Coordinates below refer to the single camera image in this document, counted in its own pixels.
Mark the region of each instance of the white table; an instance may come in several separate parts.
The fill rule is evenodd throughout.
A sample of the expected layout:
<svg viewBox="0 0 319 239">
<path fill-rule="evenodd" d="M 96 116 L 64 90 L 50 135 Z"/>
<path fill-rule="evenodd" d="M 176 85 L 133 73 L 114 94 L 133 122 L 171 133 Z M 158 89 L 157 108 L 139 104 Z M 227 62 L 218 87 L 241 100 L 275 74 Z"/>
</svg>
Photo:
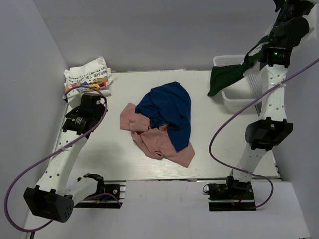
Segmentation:
<svg viewBox="0 0 319 239">
<path fill-rule="evenodd" d="M 86 173 L 97 173 L 105 180 L 205 179 L 225 178 L 230 169 L 214 161 L 208 145 L 217 129 L 231 117 L 222 103 L 207 96 L 209 71 L 163 71 L 115 73 L 113 95 L 108 97 L 109 112 L 101 125 L 91 134 L 70 175 L 76 179 Z M 195 150 L 189 168 L 167 159 L 146 157 L 132 141 L 131 133 L 120 130 L 119 116 L 127 103 L 138 104 L 151 88 L 178 81 L 192 100 L 191 137 Z M 215 144 L 215 155 L 226 163 L 236 165 L 245 147 L 246 126 L 257 120 L 254 107 L 237 117 L 224 129 Z M 269 152 L 256 169 L 257 174 L 277 177 L 274 159 Z"/>
</svg>

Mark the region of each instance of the white wall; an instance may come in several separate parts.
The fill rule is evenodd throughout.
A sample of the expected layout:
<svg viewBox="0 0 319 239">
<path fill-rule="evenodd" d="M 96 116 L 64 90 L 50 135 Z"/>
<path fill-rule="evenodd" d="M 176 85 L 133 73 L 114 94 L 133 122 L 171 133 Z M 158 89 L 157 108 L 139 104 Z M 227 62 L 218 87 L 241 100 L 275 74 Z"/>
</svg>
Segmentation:
<svg viewBox="0 0 319 239">
<path fill-rule="evenodd" d="M 293 55 L 290 74 L 319 58 L 318 45 L 319 39 L 313 40 Z M 312 238 L 319 239 L 319 63 L 288 82 L 285 94 L 294 131 L 274 154 L 281 176 L 292 182 Z"/>
<path fill-rule="evenodd" d="M 11 181 L 52 151 L 65 103 L 63 71 L 67 64 L 32 0 L 0 4 L 0 198 Z M 23 227 L 27 205 L 23 193 L 34 186 L 40 168 L 22 177 L 9 198 L 9 212 Z M 16 231 L 0 211 L 1 238 Z"/>
<path fill-rule="evenodd" d="M 209 70 L 245 54 L 275 21 L 272 0 L 34 0 L 69 66 Z"/>
</svg>

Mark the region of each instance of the cable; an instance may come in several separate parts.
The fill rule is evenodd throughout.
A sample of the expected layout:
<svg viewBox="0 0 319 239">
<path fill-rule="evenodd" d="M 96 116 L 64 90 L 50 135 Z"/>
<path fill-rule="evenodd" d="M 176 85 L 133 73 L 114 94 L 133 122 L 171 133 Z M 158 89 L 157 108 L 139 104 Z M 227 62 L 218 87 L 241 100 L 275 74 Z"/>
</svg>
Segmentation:
<svg viewBox="0 0 319 239">
<path fill-rule="evenodd" d="M 240 198 L 240 200 L 238 201 L 238 203 L 236 203 L 236 205 L 240 204 L 243 200 L 244 200 L 244 195 L 241 195 L 241 198 Z"/>
<path fill-rule="evenodd" d="M 70 90 L 68 90 L 67 92 L 64 93 L 64 95 L 67 95 L 70 91 L 76 89 L 76 88 L 88 88 L 88 89 L 91 89 L 93 91 L 96 91 L 97 93 L 99 93 L 101 95 L 101 98 L 103 98 L 105 100 L 105 110 L 104 110 L 104 113 L 103 115 L 101 116 L 99 122 L 93 126 L 89 131 L 87 131 L 86 133 L 82 134 L 81 136 L 79 136 L 78 138 L 76 138 L 75 140 L 69 142 L 68 144 L 66 144 L 63 148 L 68 148 L 70 147 L 71 145 L 73 145 L 74 143 L 76 143 L 77 141 L 79 141 L 80 139 L 86 137 L 87 135 L 89 135 L 90 133 L 92 133 L 99 125 L 100 123 L 102 122 L 102 120 L 104 119 L 107 111 L 108 111 L 108 105 L 107 105 L 107 100 L 105 98 L 105 96 L 97 89 L 95 88 L 92 88 L 92 87 L 89 87 L 89 86 L 75 86 L 73 88 L 71 88 Z M 4 214 L 5 214 L 5 217 L 6 219 L 8 220 L 8 222 L 17 230 L 21 231 L 21 232 L 25 232 L 25 233 L 32 233 L 32 232 L 36 232 L 38 230 L 41 230 L 43 228 L 45 228 L 47 225 L 49 225 L 51 221 L 48 221 L 46 224 L 40 226 L 39 228 L 35 228 L 35 229 L 25 229 L 25 228 L 22 228 L 22 227 L 19 227 L 13 220 L 12 218 L 10 217 L 9 215 L 9 212 L 8 212 L 8 199 L 9 199 L 9 195 L 10 195 L 10 192 L 13 188 L 13 186 L 16 184 L 16 182 L 24 175 L 26 174 L 28 171 L 30 171 L 32 168 L 38 166 L 39 164 L 43 163 L 44 161 L 47 161 L 48 159 L 52 158 L 53 156 L 56 156 L 58 154 L 60 154 L 61 152 L 63 152 L 62 148 L 58 149 L 57 151 L 51 153 L 50 155 L 46 156 L 45 158 L 41 159 L 40 161 L 36 162 L 35 164 L 31 165 L 30 167 L 28 167 L 26 170 L 24 170 L 22 173 L 20 173 L 13 181 L 12 183 L 10 184 L 10 186 L 8 187 L 8 190 L 5 194 L 5 197 L 4 197 L 4 204 L 3 204 L 3 208 L 4 208 Z"/>
<path fill-rule="evenodd" d="M 114 195 L 112 195 L 112 194 L 110 194 L 110 193 L 101 193 L 101 194 L 98 194 L 98 195 L 94 195 L 94 196 L 92 196 L 92 197 L 88 197 L 88 198 L 86 198 L 85 200 L 92 200 L 92 199 L 96 199 L 96 198 L 102 197 L 102 196 L 110 196 L 110 197 L 112 197 L 112 198 L 120 205 L 120 207 L 122 206 L 122 204 L 120 203 L 120 201 L 119 201 Z"/>
<path fill-rule="evenodd" d="M 35 232 L 32 232 L 29 239 L 34 239 Z"/>
<path fill-rule="evenodd" d="M 103 201 L 106 201 L 109 197 L 110 197 L 110 196 L 106 196 L 106 197 L 104 197 L 104 198 L 98 200 L 96 203 L 99 204 L 99 203 L 101 203 L 101 202 L 103 202 Z"/>
<path fill-rule="evenodd" d="M 218 134 L 222 131 L 223 128 L 226 127 L 226 125 L 228 125 L 233 119 L 235 119 L 237 116 L 239 116 L 244 110 L 246 110 L 248 107 L 252 106 L 253 104 L 255 104 L 256 102 L 258 102 L 259 100 L 261 100 L 265 95 L 269 94 L 271 91 L 275 90 L 276 88 L 278 88 L 280 85 L 284 84 L 285 82 L 291 80 L 292 78 L 296 77 L 297 75 L 301 74 L 302 72 L 306 71 L 307 69 L 309 69 L 310 67 L 312 67 L 313 65 L 315 65 L 316 63 L 319 62 L 319 58 L 317 60 L 315 60 L 313 63 L 309 64 L 308 66 L 306 66 L 305 68 L 301 69 L 300 71 L 296 72 L 295 74 L 293 74 L 291 77 L 288 77 L 286 78 L 285 80 L 283 80 L 280 84 L 277 84 L 275 85 L 274 87 L 270 88 L 269 90 L 267 90 L 265 93 L 263 93 L 261 96 L 257 97 L 255 100 L 253 100 L 251 103 L 249 103 L 248 105 L 246 105 L 244 108 L 242 108 L 240 111 L 238 111 L 236 114 L 234 114 L 231 118 L 229 118 L 215 133 L 215 135 L 213 136 L 213 138 L 211 139 L 210 143 L 209 143 L 209 154 L 210 156 L 215 159 L 218 163 L 226 166 L 226 167 L 229 167 L 231 169 L 235 169 L 235 170 L 238 170 L 240 172 L 243 172 L 243 173 L 248 173 L 248 174 L 251 174 L 252 176 L 255 176 L 255 177 L 259 177 L 259 178 L 264 178 L 266 179 L 270 185 L 271 185 L 271 192 L 268 196 L 268 198 L 261 204 L 257 205 L 256 207 L 254 208 L 259 208 L 263 205 L 265 205 L 269 200 L 270 198 L 272 197 L 273 193 L 274 193 L 274 184 L 272 183 L 272 181 L 265 177 L 265 176 L 262 176 L 262 175 L 258 175 L 258 174 L 253 174 L 251 172 L 248 172 L 246 170 L 243 170 L 241 168 L 237 168 L 237 167 L 234 167 L 234 166 L 231 166 L 227 163 L 224 163 L 222 161 L 220 161 L 219 159 L 217 159 L 212 151 L 211 151 L 211 147 L 213 145 L 213 142 L 215 141 L 216 137 L 218 136 Z"/>
</svg>

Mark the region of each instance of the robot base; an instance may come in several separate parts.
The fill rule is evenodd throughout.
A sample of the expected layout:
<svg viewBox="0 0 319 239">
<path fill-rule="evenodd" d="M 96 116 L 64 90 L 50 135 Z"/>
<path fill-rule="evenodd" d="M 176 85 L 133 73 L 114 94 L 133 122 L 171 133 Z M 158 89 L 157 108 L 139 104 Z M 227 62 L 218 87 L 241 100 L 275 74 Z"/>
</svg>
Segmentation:
<svg viewBox="0 0 319 239">
<path fill-rule="evenodd" d="M 123 182 L 104 182 L 104 190 L 105 193 L 112 194 L 116 197 L 121 203 L 123 203 L 123 198 L 125 195 L 125 183 Z M 111 197 L 105 199 L 105 196 L 101 198 L 97 198 L 95 200 L 82 201 L 78 203 L 75 208 L 113 208 L 119 209 L 119 204 Z"/>
<path fill-rule="evenodd" d="M 232 195 L 225 183 L 208 184 L 209 211 L 255 211 L 255 196 L 251 185 L 242 194 Z"/>
</svg>

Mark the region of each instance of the clothing pile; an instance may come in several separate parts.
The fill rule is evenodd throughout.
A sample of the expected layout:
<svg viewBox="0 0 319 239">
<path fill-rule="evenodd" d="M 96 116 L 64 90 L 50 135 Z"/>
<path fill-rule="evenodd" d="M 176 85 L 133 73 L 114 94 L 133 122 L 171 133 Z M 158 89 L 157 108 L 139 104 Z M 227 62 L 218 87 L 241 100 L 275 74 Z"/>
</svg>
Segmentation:
<svg viewBox="0 0 319 239">
<path fill-rule="evenodd" d="M 154 159 L 167 159 L 188 167 L 195 156 L 190 138 L 188 92 L 178 82 L 151 89 L 135 106 L 120 115 L 120 129 L 130 130 L 133 141 Z"/>
</svg>

